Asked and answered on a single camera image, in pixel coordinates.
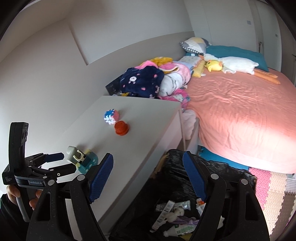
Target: rubik's cube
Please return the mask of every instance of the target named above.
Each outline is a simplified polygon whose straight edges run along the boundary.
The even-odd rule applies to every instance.
[[[104,120],[109,123],[109,125],[113,125],[116,122],[119,121],[119,113],[117,110],[112,109],[109,111],[106,111],[105,115],[104,115]]]

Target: stuffed toy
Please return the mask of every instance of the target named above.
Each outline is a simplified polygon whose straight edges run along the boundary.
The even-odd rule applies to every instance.
[[[202,59],[194,68],[193,68],[193,74],[192,77],[198,77],[200,78],[202,73],[203,73],[203,69],[205,66],[205,61]]]
[[[222,62],[219,62],[218,60],[209,60],[206,64],[205,67],[209,72],[211,71],[221,71],[223,68]]]

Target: white dresser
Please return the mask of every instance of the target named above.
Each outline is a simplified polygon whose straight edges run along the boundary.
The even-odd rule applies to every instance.
[[[117,135],[114,125],[104,121],[104,113],[110,109],[118,110],[120,119],[130,126],[125,136]],[[136,197],[161,156],[183,141],[180,114],[179,102],[102,96],[52,146],[52,152],[65,153],[65,159],[70,145],[82,151],[91,149],[99,161],[106,153],[113,155],[113,170],[100,198],[91,205],[104,234],[109,233]],[[78,172],[59,181],[72,180],[77,175]],[[70,202],[67,209],[74,237],[78,239]]]

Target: orange toy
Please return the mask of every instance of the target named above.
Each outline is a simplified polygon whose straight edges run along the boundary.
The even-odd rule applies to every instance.
[[[263,73],[259,73],[257,71],[254,71],[254,75],[257,76],[257,77],[260,77],[262,79],[268,80],[268,81],[270,81],[270,82],[272,82],[272,83],[274,83],[276,85],[281,84],[277,79],[275,79],[275,78],[273,78],[271,76],[265,75]]]
[[[115,125],[114,125],[114,128],[115,128],[115,132],[117,135],[120,135],[120,136],[124,136],[125,134],[128,133],[128,130],[129,130],[129,127],[128,127],[128,124],[125,123],[124,121],[119,121],[117,122]]]
[[[277,78],[277,75],[275,75],[273,73],[268,73],[268,72],[265,72],[265,71],[262,71],[262,70],[259,70],[259,69],[256,69],[256,68],[254,69],[254,72],[264,74],[264,75],[269,76],[269,77],[274,78],[274,79]]]

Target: pile of clothes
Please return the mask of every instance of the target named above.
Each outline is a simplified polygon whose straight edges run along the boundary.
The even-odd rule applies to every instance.
[[[129,68],[121,77],[123,96],[180,101],[185,108],[190,98],[185,90],[191,78],[191,66],[169,57],[156,57]]]

